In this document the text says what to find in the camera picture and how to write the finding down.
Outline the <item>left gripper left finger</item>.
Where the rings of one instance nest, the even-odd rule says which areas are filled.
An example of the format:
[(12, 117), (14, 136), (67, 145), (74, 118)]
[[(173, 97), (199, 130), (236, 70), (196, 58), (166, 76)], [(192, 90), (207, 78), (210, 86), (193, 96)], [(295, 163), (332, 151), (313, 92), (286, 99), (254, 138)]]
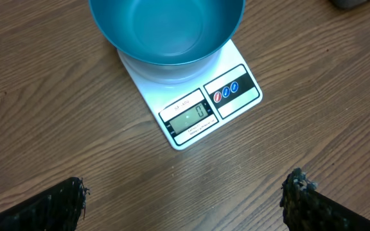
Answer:
[(0, 231), (75, 231), (88, 195), (81, 178), (68, 178), (0, 212)]

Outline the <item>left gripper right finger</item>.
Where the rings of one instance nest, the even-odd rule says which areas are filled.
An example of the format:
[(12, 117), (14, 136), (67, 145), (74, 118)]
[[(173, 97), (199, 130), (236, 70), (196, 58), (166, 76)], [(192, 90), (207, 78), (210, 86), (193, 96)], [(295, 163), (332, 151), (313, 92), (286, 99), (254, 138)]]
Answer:
[(299, 167), (281, 189), (279, 206), (290, 231), (370, 231), (370, 220), (318, 193), (317, 184)]

